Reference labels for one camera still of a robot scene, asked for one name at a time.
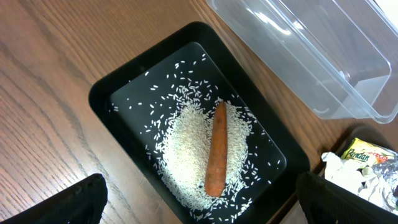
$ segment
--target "food wrapper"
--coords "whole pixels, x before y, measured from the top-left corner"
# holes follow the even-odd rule
[[[395,159],[395,152],[355,138],[350,147],[341,157],[344,160],[353,159],[361,164],[361,169],[375,164],[381,164]]]

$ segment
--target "tray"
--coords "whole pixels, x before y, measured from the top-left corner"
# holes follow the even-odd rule
[[[190,214],[161,181],[154,167],[156,157],[147,155],[155,147],[156,134],[167,129],[164,119],[177,109],[172,95],[179,85],[202,83],[197,90],[203,95],[211,92],[211,99],[200,99],[205,111],[213,110],[217,97],[232,105],[247,107],[252,113],[252,132],[247,137],[248,160],[258,168],[261,180],[242,189],[235,203],[253,203],[235,223],[266,222],[293,194],[295,180],[309,170],[309,161],[294,141],[264,97],[234,59],[214,30],[201,22],[193,22],[161,41],[138,57],[96,82],[89,95],[90,106],[109,132],[120,143],[147,180],[183,223],[195,223]],[[165,115],[159,128],[151,121]],[[214,220],[198,223],[227,223],[225,219],[236,213],[233,207],[211,211]]]

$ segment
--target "table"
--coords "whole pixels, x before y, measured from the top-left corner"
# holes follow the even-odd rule
[[[0,220],[99,172],[102,223],[179,223],[88,104],[95,81],[192,21],[212,26],[310,159],[368,124],[320,120],[205,1],[0,1]]]

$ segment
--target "wooden table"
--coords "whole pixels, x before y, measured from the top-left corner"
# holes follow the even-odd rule
[[[179,222],[91,111],[88,92],[192,21],[217,31],[312,170],[357,124],[376,127],[398,147],[397,119],[318,119],[205,1],[0,1],[0,220],[99,172],[109,189],[103,223]]]

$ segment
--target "clear plastic container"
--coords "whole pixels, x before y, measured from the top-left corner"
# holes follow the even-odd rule
[[[321,119],[398,112],[398,32],[372,0],[208,0]]]

